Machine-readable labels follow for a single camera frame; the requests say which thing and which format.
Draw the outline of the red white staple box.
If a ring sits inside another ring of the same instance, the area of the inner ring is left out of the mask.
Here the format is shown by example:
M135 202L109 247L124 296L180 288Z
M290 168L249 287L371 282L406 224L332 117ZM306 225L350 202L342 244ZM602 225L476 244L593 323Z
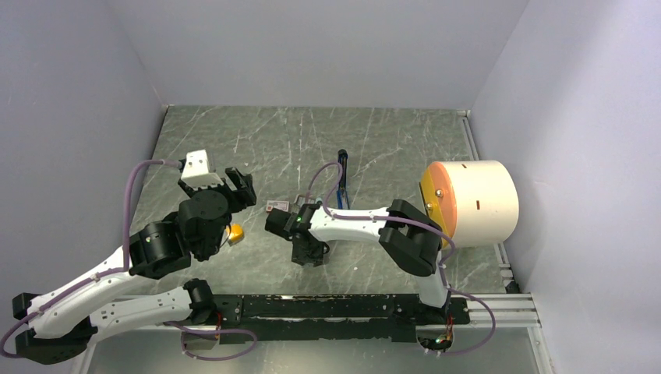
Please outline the red white staple box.
M267 201L266 212L270 213L273 210L282 210L282 211L285 211L285 212L289 212L290 211L289 202L280 201L280 200L268 200Z

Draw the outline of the cardboard staple tray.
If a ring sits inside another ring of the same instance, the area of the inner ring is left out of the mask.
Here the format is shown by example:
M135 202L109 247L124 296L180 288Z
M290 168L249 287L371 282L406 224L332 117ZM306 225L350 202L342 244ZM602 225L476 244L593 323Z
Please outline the cardboard staple tray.
M301 206L303 206L307 203L310 203L310 202L311 202L311 199L310 199L309 196L307 196L306 194L298 194L294 198L293 205L297 206L297 207L301 207Z

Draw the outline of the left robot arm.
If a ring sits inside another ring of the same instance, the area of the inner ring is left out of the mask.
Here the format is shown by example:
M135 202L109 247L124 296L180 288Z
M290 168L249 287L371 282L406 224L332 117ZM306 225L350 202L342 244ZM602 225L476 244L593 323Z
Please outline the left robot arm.
M127 330L178 321L204 324L217 313L210 285L186 281L163 294L125 300L134 288L206 261L232 230L232 217L256 203L251 175L227 168L224 177L179 179L186 199L179 208L131 235L106 260L46 294L22 293L12 301L16 325L13 358L54 365Z

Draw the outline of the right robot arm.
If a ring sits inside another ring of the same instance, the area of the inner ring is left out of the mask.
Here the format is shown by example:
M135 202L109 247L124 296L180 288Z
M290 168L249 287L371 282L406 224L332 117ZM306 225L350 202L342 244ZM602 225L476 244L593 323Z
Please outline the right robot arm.
M450 292L440 275L441 227L403 199L372 210L340 210L307 203L296 213L272 209L265 230L292 244L292 262L321 266L330 242L380 245L418 287L422 316L440 322L451 310Z

